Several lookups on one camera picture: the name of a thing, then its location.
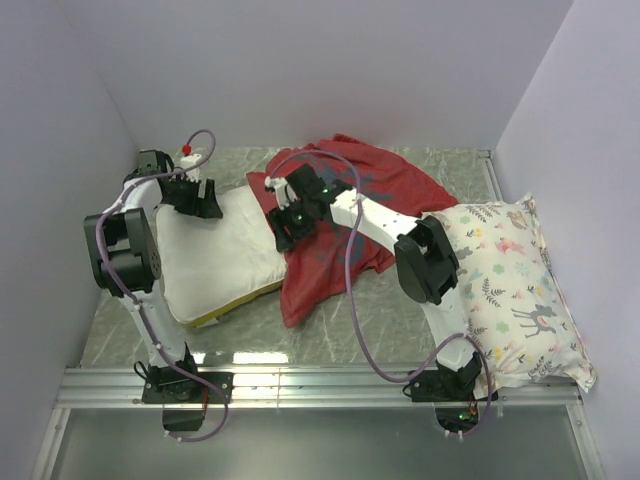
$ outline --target crumpled fabric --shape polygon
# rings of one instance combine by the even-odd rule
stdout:
[[[338,134],[301,149],[281,150],[268,163],[266,173],[247,174],[265,214],[277,206],[275,195],[265,191],[265,177],[289,155],[306,150],[342,155],[358,169],[364,195],[405,215],[419,217],[422,212],[444,210],[458,203],[431,177],[399,155]],[[278,170],[277,176],[285,177],[303,164],[311,165],[327,184],[340,179],[355,185],[353,175],[343,162],[317,154],[290,160]],[[313,235],[297,242],[293,251],[285,254],[287,273],[280,308],[287,327],[298,325],[316,304],[346,290],[345,252],[350,231],[332,222],[318,222]],[[351,278],[355,281],[360,272],[368,268],[383,272],[394,261],[391,252],[358,234],[351,256]]]

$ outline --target patterned pillow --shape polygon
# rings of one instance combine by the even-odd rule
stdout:
[[[596,373],[551,273],[533,198],[457,205],[433,215],[460,261],[469,332],[484,349],[496,386],[565,375],[588,390]]]

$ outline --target white pillow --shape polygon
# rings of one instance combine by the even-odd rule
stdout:
[[[596,373],[551,274],[533,198],[457,205],[433,215],[460,261],[469,333],[488,357],[496,386],[566,375],[588,390]]]
[[[251,188],[218,197],[224,217],[201,219],[159,209],[164,295],[182,324],[203,326],[282,285],[287,264]]]

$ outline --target black bracket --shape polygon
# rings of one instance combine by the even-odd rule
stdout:
[[[276,249],[281,253],[292,250],[295,242],[312,235],[318,220],[329,220],[330,205],[338,195],[352,188],[342,180],[327,185],[313,167],[306,164],[285,179],[297,200],[284,209],[276,207],[267,213],[267,222],[276,237]]]
[[[162,180],[162,201],[173,205],[176,212],[199,218],[222,218],[222,210],[218,205],[215,193],[215,181],[205,181],[203,196],[200,196],[201,181],[189,178],[172,178]]]
[[[457,372],[436,362],[436,370],[425,370],[405,385],[403,393],[413,403],[469,402],[475,404],[473,395],[475,380],[481,372],[482,361],[475,352],[473,357]],[[491,400],[498,399],[498,392],[493,392]],[[436,418],[445,430],[450,432],[468,432],[478,423],[477,408],[444,408],[436,407]]]
[[[193,356],[186,349],[185,358],[176,365],[188,371],[220,389],[226,396],[226,401],[231,401],[233,391],[233,373],[230,372],[198,372],[198,367]],[[171,367],[149,367],[146,370],[146,380],[142,390],[141,402],[147,405],[168,405],[162,411],[162,424],[169,432],[195,432],[200,429],[204,421],[205,409],[171,409],[171,404],[221,404],[225,399],[215,393],[208,392],[206,388]]]
[[[123,293],[104,269],[98,250],[96,225],[100,216],[91,215],[84,219],[93,278],[100,288],[108,288],[114,297],[122,297]],[[151,292],[153,283],[160,278],[162,266],[144,210],[136,208],[109,217],[102,233],[111,265],[127,288]]]
[[[417,220],[411,232],[398,236],[394,252],[398,281],[412,300],[439,305],[442,296],[458,284],[460,264],[436,217]]]
[[[174,171],[171,156],[160,150],[142,150],[138,153],[138,168],[127,175],[125,182],[134,178]],[[173,205],[176,212],[199,218],[222,218],[222,210],[215,194],[215,181],[191,180],[186,174],[177,174],[158,180],[162,202]]]
[[[438,362],[436,366],[436,370],[425,370],[405,387],[412,402],[466,402],[473,398],[475,380],[482,369],[477,352],[457,372]]]

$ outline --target gray marble surface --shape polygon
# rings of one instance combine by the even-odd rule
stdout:
[[[206,169],[219,193],[246,184],[245,173],[264,171],[279,149],[220,149]],[[392,148],[462,203],[491,200],[483,162],[475,150]],[[279,292],[263,295],[224,315],[218,325],[181,328],[196,359],[205,365],[290,363],[317,365],[363,362],[345,295],[327,299],[299,327],[285,328]],[[400,289],[395,265],[378,275],[360,275],[354,286],[358,316],[374,357],[380,362],[423,360],[434,348],[429,325],[420,307]],[[103,293],[81,364],[123,367],[147,354],[135,325],[120,304]]]

